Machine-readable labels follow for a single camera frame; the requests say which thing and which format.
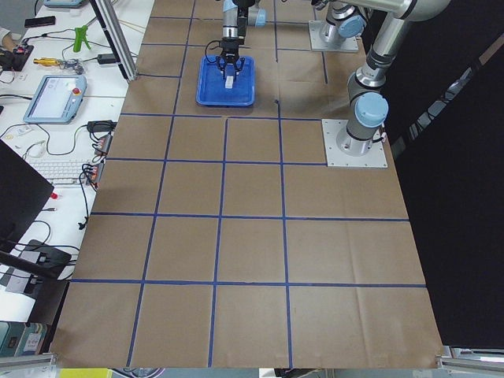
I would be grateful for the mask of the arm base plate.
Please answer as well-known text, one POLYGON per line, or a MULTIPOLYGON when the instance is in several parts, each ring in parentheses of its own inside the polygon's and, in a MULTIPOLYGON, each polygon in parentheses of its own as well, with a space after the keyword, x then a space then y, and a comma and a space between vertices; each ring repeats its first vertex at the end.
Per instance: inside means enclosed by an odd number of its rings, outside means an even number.
POLYGON ((358 52, 358 42, 355 36, 343 38, 335 25, 331 25, 324 20, 311 20, 309 22, 309 38, 312 51, 358 52))
POLYGON ((348 120, 322 119, 324 150, 329 168, 386 169, 387 159, 380 132, 368 141, 359 141, 347 133, 348 120))

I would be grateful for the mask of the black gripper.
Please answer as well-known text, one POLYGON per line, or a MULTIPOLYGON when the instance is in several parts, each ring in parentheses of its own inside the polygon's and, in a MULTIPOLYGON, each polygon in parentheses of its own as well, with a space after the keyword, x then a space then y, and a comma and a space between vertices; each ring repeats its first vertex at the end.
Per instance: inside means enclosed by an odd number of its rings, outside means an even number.
POLYGON ((223 37, 219 42, 221 53, 216 56, 216 65, 221 73, 225 73, 226 65, 233 65, 235 75, 239 75, 246 62, 245 57, 239 57, 239 47, 243 44, 240 38, 223 37))

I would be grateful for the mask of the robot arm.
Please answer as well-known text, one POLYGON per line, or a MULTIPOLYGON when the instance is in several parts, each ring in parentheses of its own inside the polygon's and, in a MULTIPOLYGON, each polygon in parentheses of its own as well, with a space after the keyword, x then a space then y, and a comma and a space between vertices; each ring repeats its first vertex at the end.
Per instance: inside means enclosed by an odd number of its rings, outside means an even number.
MULTIPOLYGON (((226 1, 223 4, 223 32, 217 56, 222 72, 228 65, 237 65, 239 47, 244 44, 246 28, 259 25, 262 9, 258 1, 226 1)), ((348 95, 352 115, 346 128, 337 135, 338 148, 345 154, 360 157, 369 152, 376 141, 373 136, 387 118, 389 106, 380 94, 386 82, 386 72, 397 56, 413 22, 436 17, 450 3, 448 1, 312 1, 315 9, 328 6, 326 25, 331 42, 336 36, 348 39, 363 31, 365 21, 358 8, 384 11, 387 15, 366 55, 365 63, 348 79, 348 95)))
POLYGON ((312 1, 316 10, 327 9, 325 20, 309 23, 311 47, 319 51, 358 50, 356 37, 366 26, 356 6, 342 1, 312 1))

